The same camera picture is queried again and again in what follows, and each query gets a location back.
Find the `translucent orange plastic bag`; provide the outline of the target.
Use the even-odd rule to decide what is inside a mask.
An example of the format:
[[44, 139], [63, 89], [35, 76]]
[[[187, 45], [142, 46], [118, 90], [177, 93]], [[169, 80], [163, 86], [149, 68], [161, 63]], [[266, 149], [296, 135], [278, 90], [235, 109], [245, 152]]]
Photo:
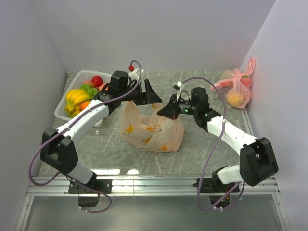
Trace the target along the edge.
[[152, 104], [152, 114], [140, 114], [137, 105], [129, 101], [120, 117], [119, 133], [126, 141], [145, 152], [176, 152], [183, 140], [181, 119], [172, 120], [157, 114], [161, 103]]

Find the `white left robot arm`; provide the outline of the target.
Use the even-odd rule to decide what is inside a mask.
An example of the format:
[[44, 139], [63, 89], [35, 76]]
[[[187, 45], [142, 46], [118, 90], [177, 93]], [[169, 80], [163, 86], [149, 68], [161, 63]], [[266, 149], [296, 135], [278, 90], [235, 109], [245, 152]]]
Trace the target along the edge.
[[85, 193], [94, 192], [97, 188], [95, 173], [81, 164], [76, 145], [96, 123], [108, 117], [123, 101], [148, 105], [161, 103], [162, 99], [148, 79], [144, 82], [130, 80], [127, 72], [115, 71], [108, 89], [100, 91], [81, 113], [56, 130], [48, 128], [44, 131], [40, 159], [61, 174], [79, 181]]

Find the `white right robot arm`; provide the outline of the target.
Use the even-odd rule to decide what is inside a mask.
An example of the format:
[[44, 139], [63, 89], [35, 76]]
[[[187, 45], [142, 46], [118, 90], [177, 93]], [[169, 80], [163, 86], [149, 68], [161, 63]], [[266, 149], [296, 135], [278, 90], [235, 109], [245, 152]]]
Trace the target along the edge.
[[223, 167], [212, 174], [212, 187], [217, 192], [225, 191], [230, 183], [245, 182], [256, 186], [279, 171], [271, 142], [265, 137], [258, 139], [249, 135], [224, 119], [210, 107], [204, 88], [193, 88], [189, 100], [173, 94], [157, 114], [173, 120], [180, 114], [192, 115], [200, 128], [221, 138], [239, 155], [239, 164]]

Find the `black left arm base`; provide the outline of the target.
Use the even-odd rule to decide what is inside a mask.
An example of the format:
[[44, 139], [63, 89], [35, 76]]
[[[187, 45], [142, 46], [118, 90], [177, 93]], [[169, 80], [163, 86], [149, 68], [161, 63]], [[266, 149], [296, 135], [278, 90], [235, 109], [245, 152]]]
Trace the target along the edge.
[[[69, 180], [69, 195], [78, 196], [79, 209], [87, 213], [101, 213], [108, 210], [112, 205], [112, 199], [109, 196], [112, 191], [113, 180], [112, 179], [98, 179], [94, 176], [87, 184], [70, 179]], [[101, 210], [92, 210], [98, 205], [99, 199], [105, 197], [108, 200], [106, 208]]]

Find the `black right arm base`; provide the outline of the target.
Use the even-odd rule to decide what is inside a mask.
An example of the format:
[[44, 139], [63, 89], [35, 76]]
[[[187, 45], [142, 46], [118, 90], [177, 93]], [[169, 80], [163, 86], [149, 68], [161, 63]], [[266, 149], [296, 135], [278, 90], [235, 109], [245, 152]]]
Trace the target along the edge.
[[[197, 188], [198, 184], [199, 184], [200, 178], [196, 179], [196, 183], [194, 183], [192, 186]], [[235, 183], [230, 183], [230, 184], [222, 184], [222, 183], [218, 183], [216, 184], [216, 180], [214, 180], [213, 178], [204, 178], [202, 181], [202, 185], [201, 185], [201, 189], [200, 189], [200, 193], [227, 193], [233, 186], [235, 186]], [[240, 189], [239, 186], [237, 186], [233, 191], [233, 193], [239, 193]], [[220, 199], [219, 196], [213, 196], [210, 195], [209, 196], [209, 201], [210, 203], [213, 205], [214, 203], [216, 203], [218, 200]], [[222, 199], [217, 205], [219, 208], [227, 208], [228, 206], [230, 206], [231, 204], [231, 197], [230, 197], [230, 193], [224, 198]]]

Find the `fake peach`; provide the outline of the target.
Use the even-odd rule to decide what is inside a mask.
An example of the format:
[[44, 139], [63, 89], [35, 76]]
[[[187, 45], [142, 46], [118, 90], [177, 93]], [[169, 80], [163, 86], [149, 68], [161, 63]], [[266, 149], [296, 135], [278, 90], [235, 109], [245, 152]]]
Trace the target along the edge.
[[99, 86], [98, 91], [102, 90], [108, 91], [108, 85], [109, 83], [103, 83], [102, 85]]

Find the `fake red apple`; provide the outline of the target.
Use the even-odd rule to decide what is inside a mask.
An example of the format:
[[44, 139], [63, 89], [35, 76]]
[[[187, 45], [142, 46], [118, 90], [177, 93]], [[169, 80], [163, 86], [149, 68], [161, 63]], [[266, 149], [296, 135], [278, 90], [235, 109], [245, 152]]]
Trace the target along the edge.
[[94, 76], [91, 80], [91, 84], [93, 87], [100, 87], [103, 84], [103, 79], [100, 76]]

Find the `fake green grape bunch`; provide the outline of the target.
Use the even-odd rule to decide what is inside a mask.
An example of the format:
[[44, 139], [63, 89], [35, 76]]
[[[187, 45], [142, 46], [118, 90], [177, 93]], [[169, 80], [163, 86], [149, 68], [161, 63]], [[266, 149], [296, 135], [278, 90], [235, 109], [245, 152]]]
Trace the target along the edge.
[[94, 96], [98, 93], [97, 88], [87, 83], [81, 84], [80, 89], [84, 90], [91, 97], [91, 99], [93, 99]]

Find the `fake mango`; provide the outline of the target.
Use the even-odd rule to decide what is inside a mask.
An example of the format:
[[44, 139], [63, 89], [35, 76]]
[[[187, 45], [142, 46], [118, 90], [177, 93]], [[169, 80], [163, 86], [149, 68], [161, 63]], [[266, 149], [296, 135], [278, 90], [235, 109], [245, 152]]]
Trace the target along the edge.
[[91, 100], [84, 101], [83, 103], [81, 103], [80, 104], [80, 111], [84, 110], [89, 105], [90, 102], [91, 102]]

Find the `pink tied fruit bag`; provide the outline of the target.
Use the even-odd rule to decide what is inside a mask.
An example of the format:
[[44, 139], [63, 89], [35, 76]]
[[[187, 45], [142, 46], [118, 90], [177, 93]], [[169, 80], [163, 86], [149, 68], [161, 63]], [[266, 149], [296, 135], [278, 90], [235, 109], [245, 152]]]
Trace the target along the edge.
[[244, 109], [252, 99], [252, 80], [250, 76], [255, 66], [256, 59], [252, 57], [245, 72], [238, 68], [226, 70], [222, 73], [220, 80], [214, 84], [230, 106]]

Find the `fake yellow banana bunch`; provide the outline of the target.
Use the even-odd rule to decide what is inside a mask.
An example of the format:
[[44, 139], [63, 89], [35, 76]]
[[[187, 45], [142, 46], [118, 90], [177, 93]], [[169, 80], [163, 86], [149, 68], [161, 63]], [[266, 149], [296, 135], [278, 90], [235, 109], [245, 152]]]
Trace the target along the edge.
[[85, 90], [73, 89], [66, 95], [67, 104], [65, 110], [71, 114], [81, 103], [88, 100], [91, 100], [91, 96], [87, 94]]

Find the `white plastic fruit basket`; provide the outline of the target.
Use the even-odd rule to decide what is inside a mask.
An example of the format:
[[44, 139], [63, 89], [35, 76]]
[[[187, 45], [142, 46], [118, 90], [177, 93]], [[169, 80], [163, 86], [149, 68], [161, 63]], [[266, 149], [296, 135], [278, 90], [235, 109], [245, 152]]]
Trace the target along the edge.
[[64, 94], [54, 111], [54, 115], [56, 117], [54, 122], [54, 128], [64, 125], [69, 120], [71, 120], [69, 114], [65, 110], [65, 107], [67, 105], [66, 95], [71, 90], [80, 88], [83, 81], [85, 80], [91, 81], [94, 76], [100, 76], [103, 79], [103, 83], [108, 83], [110, 82], [111, 79], [111, 74], [109, 73], [92, 71], [92, 70], [82, 70], [76, 73], [75, 75], [73, 75], [72, 73], [69, 74]]

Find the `aluminium table edge rail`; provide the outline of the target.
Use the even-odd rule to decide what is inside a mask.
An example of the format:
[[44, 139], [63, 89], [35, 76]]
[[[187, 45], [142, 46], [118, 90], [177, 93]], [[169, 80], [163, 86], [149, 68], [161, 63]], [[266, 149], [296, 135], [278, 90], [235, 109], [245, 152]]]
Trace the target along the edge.
[[112, 176], [112, 206], [101, 197], [98, 214], [77, 207], [69, 182], [30, 185], [16, 225], [18, 231], [289, 231], [275, 178], [246, 186], [225, 211], [197, 206], [194, 175]]

